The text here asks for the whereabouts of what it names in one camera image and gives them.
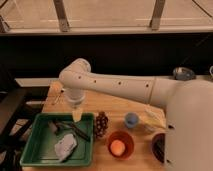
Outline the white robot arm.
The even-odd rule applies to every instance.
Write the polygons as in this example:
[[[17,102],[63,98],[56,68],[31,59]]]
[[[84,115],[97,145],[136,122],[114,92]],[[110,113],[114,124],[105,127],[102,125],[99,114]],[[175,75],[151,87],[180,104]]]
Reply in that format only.
[[[86,90],[159,107],[166,114],[165,170],[213,171],[213,82],[95,74],[78,58],[59,74],[69,103]]]

